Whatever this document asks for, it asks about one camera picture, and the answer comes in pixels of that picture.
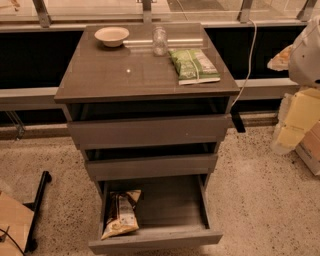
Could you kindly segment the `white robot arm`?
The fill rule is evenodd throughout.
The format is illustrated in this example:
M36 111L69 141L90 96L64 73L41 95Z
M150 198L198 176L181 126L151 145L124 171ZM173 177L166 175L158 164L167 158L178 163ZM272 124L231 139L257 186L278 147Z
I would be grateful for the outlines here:
M295 41L267 64L275 71L287 70L300 86L281 101L271 149L284 155L294 150L320 120L320 16L312 18Z

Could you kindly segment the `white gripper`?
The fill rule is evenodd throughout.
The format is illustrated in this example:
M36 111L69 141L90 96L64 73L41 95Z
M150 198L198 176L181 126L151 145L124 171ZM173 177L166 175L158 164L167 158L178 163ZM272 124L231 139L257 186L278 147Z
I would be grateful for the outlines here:
M291 45L285 47L268 62L267 67L275 71L287 70L291 50ZM296 148L319 120L319 89L307 88L294 95L286 94L280 104L271 149L279 155L288 154Z

